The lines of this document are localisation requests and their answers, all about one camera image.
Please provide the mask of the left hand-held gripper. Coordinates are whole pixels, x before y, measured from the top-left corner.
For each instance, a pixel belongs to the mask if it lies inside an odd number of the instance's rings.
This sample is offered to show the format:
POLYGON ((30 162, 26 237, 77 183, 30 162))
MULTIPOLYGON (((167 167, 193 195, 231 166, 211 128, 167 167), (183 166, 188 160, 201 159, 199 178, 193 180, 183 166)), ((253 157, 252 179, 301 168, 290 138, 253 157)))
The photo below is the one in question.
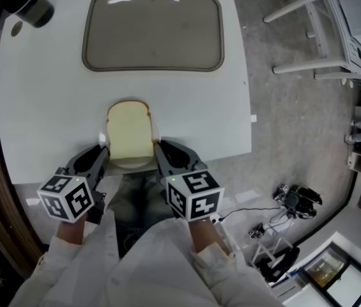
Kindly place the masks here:
POLYGON ((59 168, 37 189, 48 215, 67 223, 76 223, 83 215, 90 223, 100 224, 105 194, 97 191, 103 179, 110 153, 106 146, 84 149, 59 168))

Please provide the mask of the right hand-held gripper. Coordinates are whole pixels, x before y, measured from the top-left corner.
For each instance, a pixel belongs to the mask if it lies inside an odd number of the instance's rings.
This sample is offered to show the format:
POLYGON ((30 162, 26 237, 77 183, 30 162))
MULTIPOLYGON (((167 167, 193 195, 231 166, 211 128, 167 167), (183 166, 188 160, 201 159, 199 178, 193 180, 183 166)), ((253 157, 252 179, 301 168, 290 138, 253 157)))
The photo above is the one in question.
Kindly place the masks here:
POLYGON ((160 174, 165 178, 166 202, 184 220, 203 220, 221 207, 225 188, 186 146, 161 140, 154 145, 160 174))

